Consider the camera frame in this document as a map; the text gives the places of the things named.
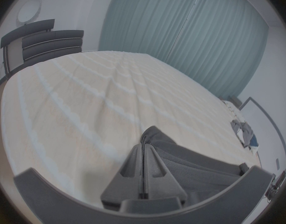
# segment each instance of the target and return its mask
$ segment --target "wooden floor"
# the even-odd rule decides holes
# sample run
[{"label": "wooden floor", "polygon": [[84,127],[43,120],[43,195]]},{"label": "wooden floor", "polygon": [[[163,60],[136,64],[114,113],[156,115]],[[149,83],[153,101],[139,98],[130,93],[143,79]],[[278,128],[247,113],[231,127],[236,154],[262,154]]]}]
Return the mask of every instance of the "wooden floor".
[{"label": "wooden floor", "polygon": [[[5,84],[6,82],[0,85],[0,108]],[[33,224],[40,224],[41,222],[32,213],[19,194],[13,177],[14,174],[4,151],[0,126],[0,223],[21,224],[31,222]]]}]

